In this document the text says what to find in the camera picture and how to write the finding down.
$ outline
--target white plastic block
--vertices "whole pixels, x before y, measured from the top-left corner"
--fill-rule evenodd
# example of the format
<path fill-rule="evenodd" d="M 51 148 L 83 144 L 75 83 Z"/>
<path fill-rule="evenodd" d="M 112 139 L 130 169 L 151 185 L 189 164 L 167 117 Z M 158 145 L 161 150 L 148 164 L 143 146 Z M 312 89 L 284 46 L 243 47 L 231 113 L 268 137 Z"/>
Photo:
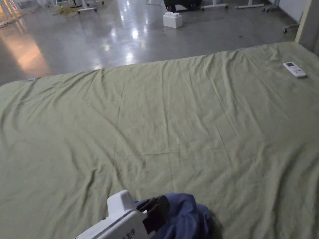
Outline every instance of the white plastic block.
<path fill-rule="evenodd" d="M 183 18 L 179 13 L 166 12 L 163 16 L 164 26 L 179 28 L 183 26 Z"/>

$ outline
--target white remote control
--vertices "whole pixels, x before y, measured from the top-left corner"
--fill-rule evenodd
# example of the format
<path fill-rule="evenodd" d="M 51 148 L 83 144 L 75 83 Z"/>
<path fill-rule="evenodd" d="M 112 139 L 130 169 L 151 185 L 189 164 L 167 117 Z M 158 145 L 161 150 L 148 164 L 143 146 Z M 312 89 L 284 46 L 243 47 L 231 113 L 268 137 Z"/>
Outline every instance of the white remote control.
<path fill-rule="evenodd" d="M 297 78 L 304 78 L 307 75 L 293 62 L 286 62 L 284 66 Z"/>

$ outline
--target metal frame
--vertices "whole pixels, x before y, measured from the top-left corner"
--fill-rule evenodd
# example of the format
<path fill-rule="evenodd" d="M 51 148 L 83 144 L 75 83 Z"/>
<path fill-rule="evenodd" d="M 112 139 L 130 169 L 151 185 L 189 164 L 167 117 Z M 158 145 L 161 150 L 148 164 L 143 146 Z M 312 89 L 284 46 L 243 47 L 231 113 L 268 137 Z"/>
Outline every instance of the metal frame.
<path fill-rule="evenodd" d="M 104 5 L 104 0 L 88 2 L 88 3 L 86 3 L 86 5 L 89 7 L 91 3 L 102 3 L 102 5 Z"/>
<path fill-rule="evenodd" d="M 224 7 L 225 9 L 228 8 L 228 4 L 217 4 L 217 0 L 213 0 L 213 5 L 201 6 L 201 10 L 204 11 L 206 8 L 214 8 L 214 7 Z"/>
<path fill-rule="evenodd" d="M 279 8 L 279 2 L 280 2 L 280 0 L 275 0 L 274 4 L 264 6 L 262 11 L 268 12 L 269 10 L 278 9 Z"/>
<path fill-rule="evenodd" d="M 289 29 L 289 28 L 299 27 L 299 24 L 300 24 L 300 23 L 296 23 L 296 24 L 284 26 L 284 27 L 283 27 L 284 33 L 286 33 L 286 32 L 287 32 L 287 29 Z"/>
<path fill-rule="evenodd" d="M 78 10 L 78 14 L 80 14 L 82 11 L 88 11 L 88 10 L 94 10 L 97 11 L 96 7 L 87 7 L 87 3 L 85 2 L 85 0 L 82 0 L 82 9 Z"/>
<path fill-rule="evenodd" d="M 248 4 L 245 6 L 236 6 L 236 9 L 243 9 L 243 8 L 254 8 L 254 7 L 263 7 L 265 4 L 253 4 L 253 0 L 248 0 Z"/>

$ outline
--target gray floor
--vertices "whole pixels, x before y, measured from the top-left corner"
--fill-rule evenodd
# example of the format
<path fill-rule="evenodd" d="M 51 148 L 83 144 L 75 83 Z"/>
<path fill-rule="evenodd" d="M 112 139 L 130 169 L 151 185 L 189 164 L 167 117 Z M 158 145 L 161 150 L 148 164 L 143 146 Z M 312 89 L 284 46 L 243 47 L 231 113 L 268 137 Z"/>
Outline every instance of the gray floor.
<path fill-rule="evenodd" d="M 179 29 L 163 26 L 163 2 L 149 6 L 145 0 L 105 0 L 96 13 L 69 17 L 54 16 L 52 9 L 25 15 L 0 29 L 0 85 L 294 40 L 296 30 L 282 32 L 294 23 L 282 11 L 235 10 L 247 0 L 226 2 L 228 10 L 182 12 Z"/>

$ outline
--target blue cloth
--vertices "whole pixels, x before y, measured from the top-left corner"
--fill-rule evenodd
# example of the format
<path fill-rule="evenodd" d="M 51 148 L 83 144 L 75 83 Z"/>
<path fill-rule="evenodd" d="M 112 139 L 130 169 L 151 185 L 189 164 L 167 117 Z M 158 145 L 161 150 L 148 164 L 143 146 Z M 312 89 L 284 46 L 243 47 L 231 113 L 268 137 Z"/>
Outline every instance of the blue cloth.
<path fill-rule="evenodd" d="M 193 195 L 170 193 L 167 222 L 152 239 L 211 239 L 213 219 L 207 207 L 197 204 Z"/>

